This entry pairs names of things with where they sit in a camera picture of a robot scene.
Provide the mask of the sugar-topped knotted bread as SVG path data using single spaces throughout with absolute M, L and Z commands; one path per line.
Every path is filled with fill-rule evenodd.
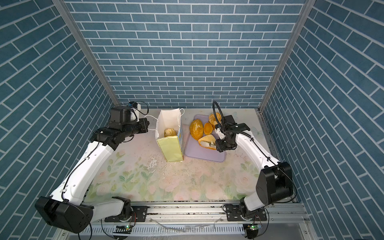
M 222 116 L 220 113 L 210 114 L 209 115 L 209 122 L 215 127 L 218 124 L 221 124 Z

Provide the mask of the small round orange bun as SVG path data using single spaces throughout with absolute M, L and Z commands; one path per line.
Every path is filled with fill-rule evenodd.
M 211 135 L 214 128 L 213 125 L 210 122 L 207 122 L 204 124 L 204 134 L 205 135 Z

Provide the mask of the triangular pastry bread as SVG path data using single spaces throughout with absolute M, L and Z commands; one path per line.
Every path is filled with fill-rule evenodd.
M 216 145 L 216 139 L 215 139 L 215 137 L 214 137 L 213 135 L 206 135 L 206 136 L 200 138 L 200 139 L 198 140 L 199 145 L 200 145 L 200 142 L 201 142 L 201 141 L 213 142 L 213 143 Z

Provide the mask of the metal tongs with white tips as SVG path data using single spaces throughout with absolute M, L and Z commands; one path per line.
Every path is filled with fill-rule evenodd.
M 200 145 L 204 148 L 215 150 L 216 145 L 213 142 L 206 142 L 206 141 L 201 141 Z

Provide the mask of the large oval brown bread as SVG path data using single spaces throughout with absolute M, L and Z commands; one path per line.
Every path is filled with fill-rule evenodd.
M 204 135 L 204 126 L 200 119 L 195 119 L 190 124 L 190 134 L 195 140 L 199 140 Z

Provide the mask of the pretzel ring bread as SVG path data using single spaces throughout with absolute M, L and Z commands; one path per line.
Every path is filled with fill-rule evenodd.
M 168 129 L 165 129 L 164 131 L 164 137 L 173 137 L 173 136 L 177 136 L 178 135 L 178 132 L 176 130 L 174 130 L 173 128 L 168 128 Z

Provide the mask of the white and green paper bag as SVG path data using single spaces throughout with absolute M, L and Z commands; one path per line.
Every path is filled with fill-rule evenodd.
M 155 131 L 155 139 L 167 162 L 181 162 L 184 160 L 182 151 L 182 115 L 184 113 L 184 109 L 178 108 L 174 110 L 161 110 L 158 117 L 152 115 L 145 116 L 156 120 L 156 128 L 151 129 L 151 131 Z M 164 131 L 168 128 L 176 130 L 178 135 L 165 138 Z

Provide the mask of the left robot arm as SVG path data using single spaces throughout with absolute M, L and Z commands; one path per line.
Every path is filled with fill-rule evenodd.
M 148 132 L 149 121 L 140 118 L 141 114 L 141 102 L 111 108 L 108 124 L 94 131 L 69 175 L 48 197 L 39 197 L 35 203 L 46 224 L 79 234 L 94 221 L 115 218 L 126 222 L 133 218 L 129 199 L 112 197 L 95 205 L 86 205 L 83 200 L 99 169 L 119 144 L 127 137 Z

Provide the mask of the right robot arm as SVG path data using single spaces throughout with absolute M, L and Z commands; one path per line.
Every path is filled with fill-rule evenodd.
M 292 167 L 272 156 L 256 140 L 246 124 L 237 124 L 233 116 L 225 116 L 222 117 L 221 123 L 215 126 L 215 132 L 219 136 L 216 140 L 219 152 L 241 147 L 259 170 L 256 189 L 241 199 L 243 215 L 251 214 L 293 195 Z

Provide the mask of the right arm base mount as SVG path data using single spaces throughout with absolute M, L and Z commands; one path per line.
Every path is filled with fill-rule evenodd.
M 250 211 L 245 205 L 244 199 L 240 199 L 238 204 L 224 204 L 222 210 L 227 216 L 229 222 L 239 221 L 266 221 L 267 215 L 264 207 Z

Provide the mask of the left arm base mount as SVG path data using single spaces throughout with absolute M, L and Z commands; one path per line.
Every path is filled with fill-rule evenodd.
M 124 203 L 121 212 L 118 215 L 105 218 L 105 222 L 119 223 L 119 222 L 145 222 L 148 212 L 147 206 L 133 206 L 131 200 L 114 196 L 112 199 L 120 200 Z

